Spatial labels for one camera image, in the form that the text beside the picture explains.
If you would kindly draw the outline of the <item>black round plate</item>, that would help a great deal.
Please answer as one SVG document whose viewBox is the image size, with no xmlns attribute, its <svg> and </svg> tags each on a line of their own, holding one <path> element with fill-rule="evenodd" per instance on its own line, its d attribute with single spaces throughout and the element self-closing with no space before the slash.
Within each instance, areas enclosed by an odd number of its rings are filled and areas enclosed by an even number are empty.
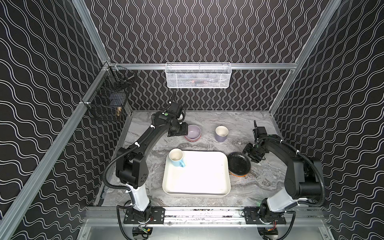
<svg viewBox="0 0 384 240">
<path fill-rule="evenodd" d="M 227 158 L 229 172 L 240 175 L 248 174 L 251 170 L 251 162 L 243 153 L 233 152 L 230 153 Z"/>
</svg>

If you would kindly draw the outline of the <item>light blue ceramic mug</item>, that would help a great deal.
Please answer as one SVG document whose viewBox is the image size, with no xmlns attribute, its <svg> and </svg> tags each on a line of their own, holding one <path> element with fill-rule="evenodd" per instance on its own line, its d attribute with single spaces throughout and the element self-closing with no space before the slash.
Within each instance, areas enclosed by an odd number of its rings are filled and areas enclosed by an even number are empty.
<svg viewBox="0 0 384 240">
<path fill-rule="evenodd" d="M 175 167 L 184 168 L 186 166 L 184 163 L 184 152 L 181 149 L 172 149 L 169 152 L 168 158 Z"/>
</svg>

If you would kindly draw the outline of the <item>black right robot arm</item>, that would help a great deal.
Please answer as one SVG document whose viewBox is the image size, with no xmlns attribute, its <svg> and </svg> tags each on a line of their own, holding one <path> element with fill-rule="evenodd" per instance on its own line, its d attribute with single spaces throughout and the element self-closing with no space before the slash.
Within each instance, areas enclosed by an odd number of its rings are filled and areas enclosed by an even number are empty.
<svg viewBox="0 0 384 240">
<path fill-rule="evenodd" d="M 255 141 L 249 143 L 243 154 L 250 162 L 259 163 L 268 153 L 274 154 L 287 167 L 284 187 L 262 201 L 258 211 L 263 223 L 271 223 L 299 205 L 321 207 L 325 203 L 325 182 L 322 163 L 302 154 L 278 135 L 270 135 L 265 127 L 254 121 Z"/>
</svg>

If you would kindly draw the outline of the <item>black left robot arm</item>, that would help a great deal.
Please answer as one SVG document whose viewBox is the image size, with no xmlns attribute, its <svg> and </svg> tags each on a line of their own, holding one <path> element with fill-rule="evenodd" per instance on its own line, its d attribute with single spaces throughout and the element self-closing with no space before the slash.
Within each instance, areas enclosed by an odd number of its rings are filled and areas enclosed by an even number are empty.
<svg viewBox="0 0 384 240">
<path fill-rule="evenodd" d="M 132 205 L 117 206 L 117 209 L 132 211 L 138 222 L 148 221 L 151 213 L 150 200 L 145 182 L 149 176 L 147 155 L 164 134 L 168 137 L 186 136 L 188 124 L 184 122 L 186 111 L 176 102 L 173 91 L 168 105 L 151 115 L 151 124 L 143 135 L 127 148 L 120 148 L 118 155 L 105 168 L 102 179 L 110 189 L 125 190 Z"/>
</svg>

